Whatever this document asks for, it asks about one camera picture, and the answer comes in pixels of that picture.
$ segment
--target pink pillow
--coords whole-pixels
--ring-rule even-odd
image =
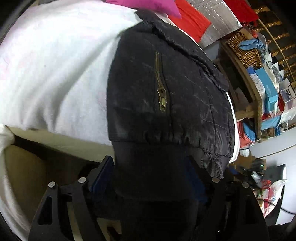
[[[174,0],[106,0],[106,2],[130,8],[150,9],[181,18],[181,14]]]

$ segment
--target black jacket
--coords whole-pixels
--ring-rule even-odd
[[[188,198],[186,156],[220,178],[233,156],[228,83],[187,35],[149,11],[137,14],[143,22],[122,34],[107,89],[118,189]]]

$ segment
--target metal screw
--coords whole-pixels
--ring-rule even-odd
[[[242,183],[242,186],[243,186],[244,188],[248,188],[250,185],[249,185],[248,183]]]
[[[48,186],[49,186],[50,188],[54,188],[54,186],[55,186],[55,182],[50,182],[50,183],[48,184]]]
[[[218,182],[220,182],[220,179],[217,178],[217,177],[213,177],[213,178],[212,178],[212,182],[214,182],[214,183],[218,183]]]
[[[85,183],[86,182],[86,177],[81,177],[78,179],[79,183]]]

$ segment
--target white wall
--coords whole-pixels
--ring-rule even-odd
[[[270,138],[251,147],[252,155],[262,157],[296,144],[296,128],[284,132],[281,136]],[[267,166],[286,164],[288,183],[285,186],[282,207],[296,213],[296,146],[286,151],[266,157]],[[277,224],[290,222],[293,215],[280,211]]]

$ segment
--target gold zipper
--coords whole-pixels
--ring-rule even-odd
[[[158,52],[156,52],[156,57],[155,57],[155,76],[158,82],[157,93],[158,93],[160,111],[165,112],[166,105],[167,105],[167,97],[166,97],[165,87],[160,77],[160,57]]]

